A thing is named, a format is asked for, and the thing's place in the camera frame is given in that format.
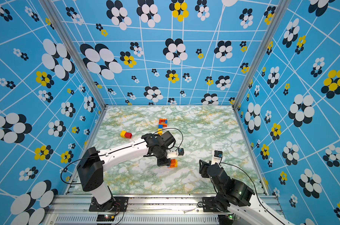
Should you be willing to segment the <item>orange long lego plate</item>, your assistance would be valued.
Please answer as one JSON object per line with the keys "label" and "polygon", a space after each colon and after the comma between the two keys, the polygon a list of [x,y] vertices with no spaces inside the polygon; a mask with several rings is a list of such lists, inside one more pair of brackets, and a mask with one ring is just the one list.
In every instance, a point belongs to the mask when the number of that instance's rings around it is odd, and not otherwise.
{"label": "orange long lego plate", "polygon": [[168,168],[177,168],[177,163],[171,164]]}

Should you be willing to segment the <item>red square lego brick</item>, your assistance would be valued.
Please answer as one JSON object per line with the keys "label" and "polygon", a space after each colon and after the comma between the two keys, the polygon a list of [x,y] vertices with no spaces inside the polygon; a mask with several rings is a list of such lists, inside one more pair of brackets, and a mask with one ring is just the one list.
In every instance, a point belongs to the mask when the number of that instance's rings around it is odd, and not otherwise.
{"label": "red square lego brick", "polygon": [[131,139],[131,138],[132,138],[132,133],[126,132],[126,133],[124,134],[124,137],[125,137],[125,138],[128,138],[128,139]]}

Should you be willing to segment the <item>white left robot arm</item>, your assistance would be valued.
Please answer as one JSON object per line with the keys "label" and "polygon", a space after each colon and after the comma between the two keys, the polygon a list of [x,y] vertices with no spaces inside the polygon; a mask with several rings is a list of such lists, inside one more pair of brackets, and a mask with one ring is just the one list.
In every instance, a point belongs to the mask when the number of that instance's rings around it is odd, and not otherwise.
{"label": "white left robot arm", "polygon": [[183,156],[185,151],[176,147],[176,140],[171,132],[159,135],[144,134],[139,139],[119,147],[97,150],[92,147],[86,150],[76,169],[84,192],[92,195],[89,211],[91,212],[124,212],[125,202],[116,200],[110,188],[104,182],[103,173],[110,168],[138,157],[155,157],[159,167],[170,167],[176,164],[176,157]]}

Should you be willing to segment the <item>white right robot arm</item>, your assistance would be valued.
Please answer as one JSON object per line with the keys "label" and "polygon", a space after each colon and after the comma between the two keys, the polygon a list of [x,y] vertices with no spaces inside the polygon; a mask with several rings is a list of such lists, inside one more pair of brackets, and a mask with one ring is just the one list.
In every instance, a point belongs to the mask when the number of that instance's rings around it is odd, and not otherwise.
{"label": "white right robot arm", "polygon": [[231,178],[222,168],[222,151],[214,151],[212,160],[199,160],[199,173],[209,178],[216,196],[203,197],[198,207],[208,212],[230,212],[251,225],[291,225],[292,223],[277,213],[259,198],[256,188]]}

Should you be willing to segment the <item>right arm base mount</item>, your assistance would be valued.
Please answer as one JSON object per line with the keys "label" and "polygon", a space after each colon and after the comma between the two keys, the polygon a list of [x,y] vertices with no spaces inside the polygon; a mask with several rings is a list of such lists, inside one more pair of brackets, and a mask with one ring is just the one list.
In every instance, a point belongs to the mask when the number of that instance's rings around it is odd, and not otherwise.
{"label": "right arm base mount", "polygon": [[204,212],[222,212],[218,209],[214,197],[203,197],[201,204]]}

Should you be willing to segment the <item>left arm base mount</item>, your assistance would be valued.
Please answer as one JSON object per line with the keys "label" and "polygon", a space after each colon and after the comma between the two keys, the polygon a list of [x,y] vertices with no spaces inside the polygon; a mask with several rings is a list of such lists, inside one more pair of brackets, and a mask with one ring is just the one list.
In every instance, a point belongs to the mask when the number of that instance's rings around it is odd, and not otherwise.
{"label": "left arm base mount", "polygon": [[95,199],[91,198],[91,204],[89,207],[90,212],[126,212],[128,205],[128,197],[112,197],[107,202],[100,204]]}

